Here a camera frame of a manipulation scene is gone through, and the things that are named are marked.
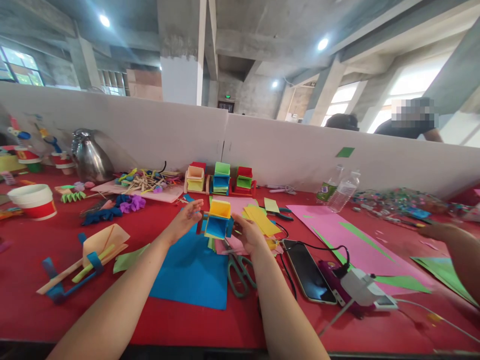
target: white partition board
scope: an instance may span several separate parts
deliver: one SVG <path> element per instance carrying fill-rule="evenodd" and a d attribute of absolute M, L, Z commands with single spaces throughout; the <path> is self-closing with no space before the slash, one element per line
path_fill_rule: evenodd
<path fill-rule="evenodd" d="M 7 82 L 0 82 L 0 103 L 40 151 L 53 149 L 41 140 L 32 114 L 43 117 L 69 152 L 74 130 L 98 130 L 95 138 L 117 171 L 158 169 L 164 161 L 168 169 L 181 171 L 192 161 L 213 165 L 221 160 L 228 117 L 226 110 L 211 107 Z"/>
<path fill-rule="evenodd" d="M 343 147 L 355 148 L 349 158 L 336 157 Z M 235 114 L 222 161 L 253 168 L 259 185 L 307 192 L 317 192 L 337 164 L 360 169 L 362 190 L 408 187 L 443 197 L 480 179 L 480 148 Z"/>

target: plastic bottle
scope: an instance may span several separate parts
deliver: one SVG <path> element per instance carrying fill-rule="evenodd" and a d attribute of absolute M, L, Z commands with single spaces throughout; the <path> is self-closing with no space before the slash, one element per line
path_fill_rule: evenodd
<path fill-rule="evenodd" d="M 323 182 L 320 190 L 316 194 L 317 204 L 326 204 L 329 201 L 335 190 L 337 190 L 343 171 L 344 167 L 342 164 L 338 164 L 330 171 L 329 179 L 326 182 Z"/>
<path fill-rule="evenodd" d="M 359 187 L 360 170 L 352 171 L 349 177 L 342 179 L 333 196 L 328 201 L 328 208 L 334 213 L 339 213 L 345 204 L 355 194 Z"/>

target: smartphone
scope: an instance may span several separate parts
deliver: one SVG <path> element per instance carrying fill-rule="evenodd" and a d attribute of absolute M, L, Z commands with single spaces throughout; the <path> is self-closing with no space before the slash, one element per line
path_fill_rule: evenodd
<path fill-rule="evenodd" d="M 304 244 L 298 243 L 295 245 L 296 243 L 296 241 L 284 240 L 283 246 L 285 250 L 290 248 L 290 250 L 285 251 L 285 254 L 290 260 L 303 295 L 315 303 L 335 305 L 337 299 L 309 250 Z"/>

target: ceiling light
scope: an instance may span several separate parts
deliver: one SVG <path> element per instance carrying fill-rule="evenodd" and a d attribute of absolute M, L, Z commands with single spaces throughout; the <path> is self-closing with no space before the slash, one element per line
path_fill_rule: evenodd
<path fill-rule="evenodd" d="M 110 20 L 105 15 L 100 15 L 100 22 L 103 24 L 104 27 L 106 28 L 110 27 Z"/>
<path fill-rule="evenodd" d="M 318 51 L 322 51 L 323 49 L 325 49 L 327 47 L 327 45 L 329 44 L 329 40 L 324 37 L 319 43 L 318 43 Z"/>

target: red paper cup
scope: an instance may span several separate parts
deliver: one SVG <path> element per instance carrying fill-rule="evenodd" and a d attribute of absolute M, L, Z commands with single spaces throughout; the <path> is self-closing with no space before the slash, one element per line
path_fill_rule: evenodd
<path fill-rule="evenodd" d="M 52 190 L 46 184 L 18 187 L 7 196 L 33 221 L 43 221 L 57 215 Z"/>

